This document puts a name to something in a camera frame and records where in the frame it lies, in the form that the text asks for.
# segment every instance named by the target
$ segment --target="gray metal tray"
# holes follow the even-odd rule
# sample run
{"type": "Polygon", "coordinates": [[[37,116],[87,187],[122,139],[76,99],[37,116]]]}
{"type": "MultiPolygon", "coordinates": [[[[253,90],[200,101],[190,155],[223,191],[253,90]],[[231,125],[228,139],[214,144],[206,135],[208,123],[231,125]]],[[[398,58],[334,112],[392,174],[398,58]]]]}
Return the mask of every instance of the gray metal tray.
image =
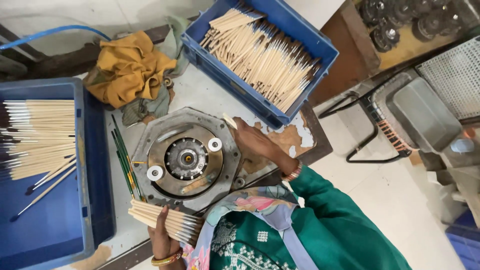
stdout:
{"type": "Polygon", "coordinates": [[[423,78],[387,96],[387,107],[424,152],[440,154],[462,125],[423,78]]]}

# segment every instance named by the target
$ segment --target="woman's left hand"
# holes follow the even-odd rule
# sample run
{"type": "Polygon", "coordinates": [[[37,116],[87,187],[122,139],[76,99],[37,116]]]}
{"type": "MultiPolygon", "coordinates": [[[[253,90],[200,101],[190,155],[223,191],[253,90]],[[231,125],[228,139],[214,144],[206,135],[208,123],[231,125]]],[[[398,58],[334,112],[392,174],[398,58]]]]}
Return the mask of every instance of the woman's left hand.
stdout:
{"type": "Polygon", "coordinates": [[[168,236],[165,220],[168,215],[168,206],[164,206],[156,219],[156,228],[148,227],[148,235],[152,240],[152,251],[155,259],[162,260],[170,257],[180,249],[180,243],[168,236]]]}

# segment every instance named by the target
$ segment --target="white roller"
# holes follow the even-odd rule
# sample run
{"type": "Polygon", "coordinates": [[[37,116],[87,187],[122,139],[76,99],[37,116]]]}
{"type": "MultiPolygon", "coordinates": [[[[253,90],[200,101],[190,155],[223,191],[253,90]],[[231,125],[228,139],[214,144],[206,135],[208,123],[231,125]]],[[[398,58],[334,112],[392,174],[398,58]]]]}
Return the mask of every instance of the white roller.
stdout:
{"type": "Polygon", "coordinates": [[[217,152],[222,149],[222,141],[219,138],[213,138],[208,141],[208,149],[212,152],[217,152]]]}
{"type": "Polygon", "coordinates": [[[164,171],[163,168],[157,165],[154,165],[148,168],[147,177],[150,181],[157,181],[163,177],[164,171]]]}

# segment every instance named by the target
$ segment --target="floor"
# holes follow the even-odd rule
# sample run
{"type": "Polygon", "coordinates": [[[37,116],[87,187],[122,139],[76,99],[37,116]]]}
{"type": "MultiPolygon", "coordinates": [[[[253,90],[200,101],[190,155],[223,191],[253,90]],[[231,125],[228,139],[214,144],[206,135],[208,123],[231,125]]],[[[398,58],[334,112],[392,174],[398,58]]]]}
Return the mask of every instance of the floor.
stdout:
{"type": "MultiPolygon", "coordinates": [[[[333,102],[314,110],[320,112],[333,102]]],[[[412,166],[409,159],[380,165],[347,163],[345,156],[373,129],[359,106],[322,119],[320,124],[334,152],[310,167],[350,195],[414,270],[465,269],[440,222],[453,221],[465,210],[451,199],[454,187],[428,182],[424,167],[412,166]]],[[[395,154],[380,134],[358,156],[385,159],[395,154]]],[[[146,260],[133,269],[154,268],[146,260]]]]}

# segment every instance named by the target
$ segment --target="white embroidery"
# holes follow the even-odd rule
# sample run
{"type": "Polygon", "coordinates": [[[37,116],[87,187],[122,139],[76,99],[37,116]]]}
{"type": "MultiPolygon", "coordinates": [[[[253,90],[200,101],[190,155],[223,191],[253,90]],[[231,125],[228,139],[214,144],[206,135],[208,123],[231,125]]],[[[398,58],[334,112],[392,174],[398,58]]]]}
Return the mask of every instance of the white embroidery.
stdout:
{"type": "Polygon", "coordinates": [[[257,241],[258,242],[267,242],[268,232],[258,232],[257,241]]]}
{"type": "MultiPolygon", "coordinates": [[[[257,240],[260,242],[266,242],[268,238],[268,232],[258,232],[257,240]]],[[[237,239],[237,229],[235,225],[230,222],[226,222],[224,219],[220,219],[217,225],[216,233],[212,239],[211,249],[221,257],[229,257],[230,265],[225,266],[222,270],[298,270],[291,269],[287,263],[284,263],[281,268],[277,265],[280,263],[272,262],[268,258],[264,260],[263,256],[255,256],[253,250],[248,250],[245,245],[240,247],[238,253],[233,250],[234,243],[229,243],[237,239]]]]}

